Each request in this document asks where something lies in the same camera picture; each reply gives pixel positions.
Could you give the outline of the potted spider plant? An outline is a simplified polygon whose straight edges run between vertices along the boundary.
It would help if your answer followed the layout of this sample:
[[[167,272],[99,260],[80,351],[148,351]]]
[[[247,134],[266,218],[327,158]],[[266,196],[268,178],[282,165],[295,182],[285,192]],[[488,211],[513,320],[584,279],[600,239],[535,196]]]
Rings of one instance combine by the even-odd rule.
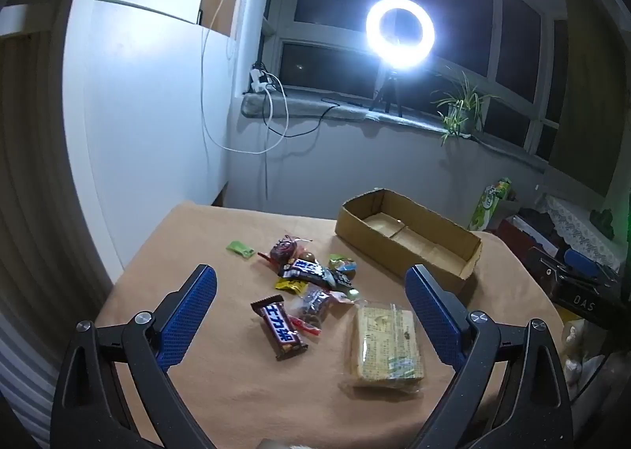
[[[436,107],[444,134],[441,136],[441,146],[444,147],[448,139],[469,139],[474,132],[482,129],[482,108],[484,103],[499,96],[491,93],[481,93],[464,71],[458,78],[450,78],[449,90],[434,90],[431,103]]]

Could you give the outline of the green lid jelly cup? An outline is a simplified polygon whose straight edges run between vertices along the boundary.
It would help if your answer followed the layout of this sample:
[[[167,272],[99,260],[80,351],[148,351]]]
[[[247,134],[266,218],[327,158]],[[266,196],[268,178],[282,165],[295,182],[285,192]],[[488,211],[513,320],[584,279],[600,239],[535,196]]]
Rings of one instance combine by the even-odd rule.
[[[332,253],[329,256],[329,268],[336,269],[339,273],[345,275],[352,275],[356,273],[357,264],[349,256],[344,256],[339,253]]]

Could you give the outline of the green candy packet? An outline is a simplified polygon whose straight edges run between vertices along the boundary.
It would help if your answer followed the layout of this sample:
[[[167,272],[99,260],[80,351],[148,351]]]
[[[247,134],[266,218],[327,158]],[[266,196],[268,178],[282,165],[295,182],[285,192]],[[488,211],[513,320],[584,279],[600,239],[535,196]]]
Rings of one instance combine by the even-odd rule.
[[[244,259],[250,259],[252,256],[254,256],[257,253],[252,247],[239,241],[231,241],[227,245],[226,250],[231,251],[232,253],[238,254]]]

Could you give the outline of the red dates snack bag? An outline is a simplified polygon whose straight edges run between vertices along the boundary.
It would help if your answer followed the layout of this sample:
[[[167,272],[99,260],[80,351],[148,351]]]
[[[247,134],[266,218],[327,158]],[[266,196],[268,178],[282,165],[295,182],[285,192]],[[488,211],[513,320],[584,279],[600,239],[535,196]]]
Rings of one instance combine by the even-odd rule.
[[[283,238],[275,243],[275,245],[267,253],[257,252],[257,256],[266,263],[277,268],[282,268],[292,259],[299,259],[305,253],[309,253],[307,244],[311,243],[310,238],[297,238],[293,235],[284,235]]]

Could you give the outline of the yellow snack packet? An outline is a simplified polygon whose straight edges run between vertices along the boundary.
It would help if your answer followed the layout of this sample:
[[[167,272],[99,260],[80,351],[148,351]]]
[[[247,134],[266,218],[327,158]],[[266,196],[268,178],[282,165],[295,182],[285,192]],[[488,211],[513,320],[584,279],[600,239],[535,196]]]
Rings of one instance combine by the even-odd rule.
[[[308,288],[306,281],[297,279],[279,278],[275,283],[275,289],[278,291],[288,292],[294,295],[302,296]]]

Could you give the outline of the power strip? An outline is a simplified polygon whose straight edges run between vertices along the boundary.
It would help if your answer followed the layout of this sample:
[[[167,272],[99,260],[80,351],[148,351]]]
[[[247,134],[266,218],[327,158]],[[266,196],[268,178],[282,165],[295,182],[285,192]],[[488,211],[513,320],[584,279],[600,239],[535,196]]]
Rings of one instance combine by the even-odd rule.
[[[254,65],[249,71],[250,91],[264,93],[269,86],[269,74],[261,67]]]

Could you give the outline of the red box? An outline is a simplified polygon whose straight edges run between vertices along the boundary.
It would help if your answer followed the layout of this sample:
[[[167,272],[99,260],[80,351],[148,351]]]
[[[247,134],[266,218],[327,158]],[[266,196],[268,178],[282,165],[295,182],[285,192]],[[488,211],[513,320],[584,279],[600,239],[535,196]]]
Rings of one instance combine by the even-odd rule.
[[[556,245],[517,215],[502,219],[494,234],[506,244],[520,261],[526,259],[527,253],[532,247],[539,248],[552,258],[555,258],[559,251]]]

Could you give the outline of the clear bag dark candies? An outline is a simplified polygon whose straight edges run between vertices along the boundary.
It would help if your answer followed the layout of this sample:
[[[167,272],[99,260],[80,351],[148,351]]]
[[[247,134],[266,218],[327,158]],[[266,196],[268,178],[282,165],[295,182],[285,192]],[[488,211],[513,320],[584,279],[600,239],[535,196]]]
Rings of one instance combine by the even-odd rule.
[[[293,326],[312,337],[319,337],[327,312],[332,306],[351,306],[354,301],[347,294],[325,289],[309,283],[302,296],[297,297],[288,310]]]

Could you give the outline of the brown jelly cup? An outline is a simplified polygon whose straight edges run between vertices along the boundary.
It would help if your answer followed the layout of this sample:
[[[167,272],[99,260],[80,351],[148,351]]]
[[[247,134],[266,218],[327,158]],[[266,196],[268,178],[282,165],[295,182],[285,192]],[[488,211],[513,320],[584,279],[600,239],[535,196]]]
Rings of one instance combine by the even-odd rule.
[[[310,251],[305,251],[304,253],[302,253],[299,256],[299,259],[312,262],[312,263],[317,263],[317,258],[314,256],[313,253],[310,253]]]

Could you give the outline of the white lace cloth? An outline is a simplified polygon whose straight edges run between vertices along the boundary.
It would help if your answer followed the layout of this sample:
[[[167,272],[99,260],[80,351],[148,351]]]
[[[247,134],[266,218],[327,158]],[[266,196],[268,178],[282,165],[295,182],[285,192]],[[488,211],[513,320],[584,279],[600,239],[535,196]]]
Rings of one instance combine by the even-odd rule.
[[[625,262],[625,246],[607,239],[590,222],[587,210],[549,194],[543,194],[536,205],[539,212],[550,216],[556,232],[572,249],[620,271]]]

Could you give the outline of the cardboard box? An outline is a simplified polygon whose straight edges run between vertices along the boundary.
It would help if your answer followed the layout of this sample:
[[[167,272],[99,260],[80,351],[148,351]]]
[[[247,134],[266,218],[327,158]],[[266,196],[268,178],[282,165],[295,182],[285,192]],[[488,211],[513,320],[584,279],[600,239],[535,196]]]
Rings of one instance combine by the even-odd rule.
[[[458,294],[481,256],[479,236],[386,188],[344,202],[336,234],[391,273],[402,278],[425,265],[439,285]]]

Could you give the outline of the biscuit pack clear wrapper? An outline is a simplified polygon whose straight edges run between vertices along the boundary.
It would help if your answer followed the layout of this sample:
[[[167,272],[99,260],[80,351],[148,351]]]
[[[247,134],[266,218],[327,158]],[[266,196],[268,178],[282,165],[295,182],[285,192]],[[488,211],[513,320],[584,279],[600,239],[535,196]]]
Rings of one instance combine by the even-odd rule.
[[[415,314],[396,304],[357,304],[347,373],[353,387],[418,392],[425,369]]]

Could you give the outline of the brown snickers bar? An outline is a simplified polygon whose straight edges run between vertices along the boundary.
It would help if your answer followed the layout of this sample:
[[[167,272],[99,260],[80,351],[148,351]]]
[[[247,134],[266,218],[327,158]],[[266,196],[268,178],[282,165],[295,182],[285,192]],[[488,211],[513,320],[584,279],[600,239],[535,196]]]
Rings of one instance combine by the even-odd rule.
[[[277,360],[284,360],[308,350],[308,344],[290,321],[284,309],[284,297],[280,294],[254,301],[250,304],[260,316],[274,340]]]

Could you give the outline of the grey windowsill cloth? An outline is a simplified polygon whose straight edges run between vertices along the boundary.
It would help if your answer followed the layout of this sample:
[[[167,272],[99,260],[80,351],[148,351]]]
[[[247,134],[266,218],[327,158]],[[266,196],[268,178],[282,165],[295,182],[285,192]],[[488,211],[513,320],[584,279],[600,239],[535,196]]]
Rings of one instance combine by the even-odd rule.
[[[443,137],[447,133],[442,121],[425,112],[403,109],[403,116],[385,114],[383,111],[371,110],[364,105],[344,102],[340,97],[330,97],[314,92],[292,91],[286,93],[290,120],[316,119],[335,120],[344,122],[373,122],[380,125],[392,125],[425,131],[433,135]],[[473,132],[472,135],[462,136],[462,139],[470,139],[481,144],[484,149],[499,155],[521,161],[527,166],[543,171],[549,163],[544,159],[528,153],[523,148],[501,140],[483,132]]]

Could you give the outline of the black tripod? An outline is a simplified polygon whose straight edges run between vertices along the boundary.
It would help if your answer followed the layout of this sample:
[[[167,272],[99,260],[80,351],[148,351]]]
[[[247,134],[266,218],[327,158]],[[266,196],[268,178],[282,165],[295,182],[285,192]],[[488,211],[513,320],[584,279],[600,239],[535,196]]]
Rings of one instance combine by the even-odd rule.
[[[377,95],[372,100],[369,110],[380,111],[390,114],[390,110],[395,109],[398,118],[403,117],[403,106],[400,95],[400,74],[396,70],[386,73],[384,84],[377,91]]]

